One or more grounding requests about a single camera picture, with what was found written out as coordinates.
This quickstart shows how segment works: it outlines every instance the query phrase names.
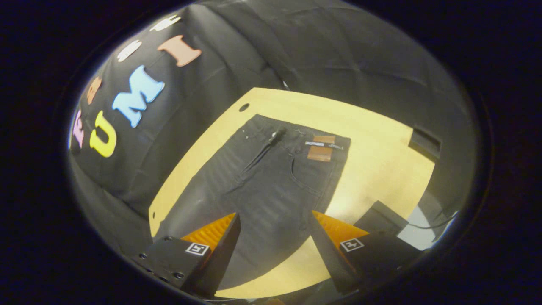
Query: yellow letter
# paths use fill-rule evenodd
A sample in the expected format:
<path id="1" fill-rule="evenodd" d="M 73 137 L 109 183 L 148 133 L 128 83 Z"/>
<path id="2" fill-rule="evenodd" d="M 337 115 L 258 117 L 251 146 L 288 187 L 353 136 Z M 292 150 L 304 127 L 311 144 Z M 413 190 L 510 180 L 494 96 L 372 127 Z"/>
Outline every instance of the yellow letter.
<path id="1" fill-rule="evenodd" d="M 104 143 L 96 135 L 96 130 L 94 129 L 92 130 L 91 137 L 88 140 L 89 145 L 91 146 L 91 148 L 94 148 L 100 155 L 108 158 L 113 154 L 115 146 L 117 145 L 117 133 L 115 132 L 115 128 L 113 128 L 113 126 L 104 118 L 103 111 L 98 112 L 94 125 L 96 127 L 102 128 L 102 130 L 107 134 L 107 137 L 109 139 L 107 140 L 107 143 Z"/>

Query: blue letter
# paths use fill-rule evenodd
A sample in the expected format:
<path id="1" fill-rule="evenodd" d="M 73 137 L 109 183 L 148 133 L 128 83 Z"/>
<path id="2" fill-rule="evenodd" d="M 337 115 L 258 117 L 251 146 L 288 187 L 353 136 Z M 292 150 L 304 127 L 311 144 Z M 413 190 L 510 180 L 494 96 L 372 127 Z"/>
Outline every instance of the blue letter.
<path id="1" fill-rule="evenodd" d="M 152 102 L 164 88 L 163 81 L 155 81 L 144 71 L 145 66 L 139 66 L 130 75 L 130 93 L 121 92 L 113 101 L 113 109 L 119 110 L 136 127 L 141 120 L 141 112 L 135 110 L 147 109 L 147 103 Z"/>

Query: wooden table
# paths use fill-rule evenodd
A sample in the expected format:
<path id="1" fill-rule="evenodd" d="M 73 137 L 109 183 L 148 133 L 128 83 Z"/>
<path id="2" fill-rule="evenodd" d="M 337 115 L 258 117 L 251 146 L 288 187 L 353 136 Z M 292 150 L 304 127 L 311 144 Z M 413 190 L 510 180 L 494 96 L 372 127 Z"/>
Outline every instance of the wooden table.
<path id="1" fill-rule="evenodd" d="M 249 107 L 240 112 L 245 104 Z M 402 123 L 331 99 L 254 88 L 207 129 L 164 182 L 149 208 L 153 236 L 190 179 L 257 113 L 351 139 L 348 159 L 326 211 L 327 215 L 349 224 L 355 223 L 377 200 L 407 219 L 433 172 L 434 163 L 408 147 L 412 128 Z M 329 277 L 314 241 L 309 238 L 270 272 L 237 287 L 217 291 L 216 296 L 270 297 L 309 287 Z"/>

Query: jeans waistband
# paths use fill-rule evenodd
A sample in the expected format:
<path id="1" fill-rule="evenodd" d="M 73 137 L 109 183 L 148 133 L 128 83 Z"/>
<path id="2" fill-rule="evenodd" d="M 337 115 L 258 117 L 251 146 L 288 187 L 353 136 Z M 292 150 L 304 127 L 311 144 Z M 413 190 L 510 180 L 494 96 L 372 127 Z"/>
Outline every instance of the jeans waistband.
<path id="1" fill-rule="evenodd" d="M 311 147 L 307 142 L 314 142 L 315 136 L 334 136 L 332 160 L 346 161 L 350 139 L 314 128 L 255 115 L 242 127 L 253 137 L 262 142 L 273 142 L 287 148 L 292 154 L 308 154 Z"/>

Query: jeans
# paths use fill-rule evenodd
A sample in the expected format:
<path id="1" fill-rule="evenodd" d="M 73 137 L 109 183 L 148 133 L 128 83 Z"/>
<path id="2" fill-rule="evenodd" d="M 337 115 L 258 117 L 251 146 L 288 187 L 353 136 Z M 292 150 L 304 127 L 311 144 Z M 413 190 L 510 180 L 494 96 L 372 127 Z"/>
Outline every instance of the jeans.
<path id="1" fill-rule="evenodd" d="M 314 136 L 334 135 L 255 115 L 190 180 L 154 239 L 237 212 L 241 233 L 219 289 L 267 273 L 309 237 L 311 210 L 327 210 L 343 171 L 350 139 L 335 136 L 325 162 L 307 158 Z"/>

